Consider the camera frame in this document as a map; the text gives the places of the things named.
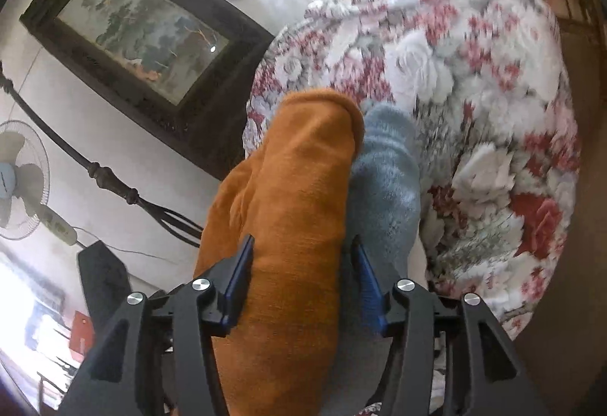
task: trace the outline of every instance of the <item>landscape painting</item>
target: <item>landscape painting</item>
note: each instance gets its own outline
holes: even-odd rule
[[[70,0],[58,18],[174,105],[229,42],[170,0]]]

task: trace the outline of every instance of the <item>black metal rod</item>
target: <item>black metal rod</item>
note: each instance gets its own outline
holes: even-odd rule
[[[63,138],[61,138],[57,133],[48,126],[35,112],[32,108],[29,107],[28,103],[26,103],[23,98],[19,95],[19,93],[14,89],[13,81],[6,78],[2,73],[2,63],[0,62],[0,81],[2,82],[2,87],[4,91],[9,94],[17,105],[23,109],[25,114],[30,117],[30,119],[35,123],[35,125],[40,128],[45,135],[47,135],[55,144],[59,146],[61,150],[66,152],[74,161],[80,164],[85,169],[89,169],[90,161],[84,157],[78,150],[74,149],[70,144],[68,144]]]
[[[148,202],[139,196],[139,192],[135,188],[131,188],[123,183],[114,172],[107,166],[102,167],[98,162],[91,162],[84,157],[78,150],[74,149],[68,144],[57,132],[55,132],[50,126],[48,126],[26,103],[19,93],[14,89],[13,81],[4,76],[2,72],[2,62],[0,61],[0,87],[10,95],[14,101],[19,105],[27,116],[40,128],[45,135],[47,135],[57,146],[68,154],[74,161],[84,167],[89,176],[93,178],[99,188],[110,190],[119,197],[122,197],[129,205],[139,205],[144,211],[146,211],[150,217],[152,217],[162,228],[170,232],[173,236],[180,239],[188,245],[198,247],[200,244],[200,236],[202,234],[202,226],[196,224],[191,219],[188,219],[181,214],[161,207],[154,203]],[[193,238],[198,240],[198,243],[190,240],[186,236],[175,231],[170,226],[174,226],[186,234],[189,234]]]

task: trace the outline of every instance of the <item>floral bedspread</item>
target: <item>floral bedspread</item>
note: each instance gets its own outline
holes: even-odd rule
[[[580,147],[556,19],[542,0],[329,0],[257,68],[250,153],[281,98],[331,87],[417,120],[429,280],[476,292],[514,338],[563,250]]]

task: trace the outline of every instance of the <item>metal screw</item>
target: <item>metal screw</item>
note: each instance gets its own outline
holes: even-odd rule
[[[210,280],[205,279],[205,278],[196,279],[192,283],[192,288],[195,289],[196,291],[204,291],[204,290],[208,289],[209,287],[211,287],[211,282],[210,282]]]
[[[479,295],[475,295],[474,293],[468,293],[464,296],[464,301],[470,306],[475,307],[481,302],[481,298]]]
[[[143,301],[143,294],[142,293],[131,293],[126,298],[126,302],[129,305],[138,305],[142,301]]]
[[[415,289],[415,283],[409,279],[401,279],[396,283],[396,287],[401,291],[413,291]]]

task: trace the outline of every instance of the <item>framed painting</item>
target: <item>framed painting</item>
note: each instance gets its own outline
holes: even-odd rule
[[[33,0],[21,21],[105,100],[215,177],[243,157],[272,36],[225,0]]]

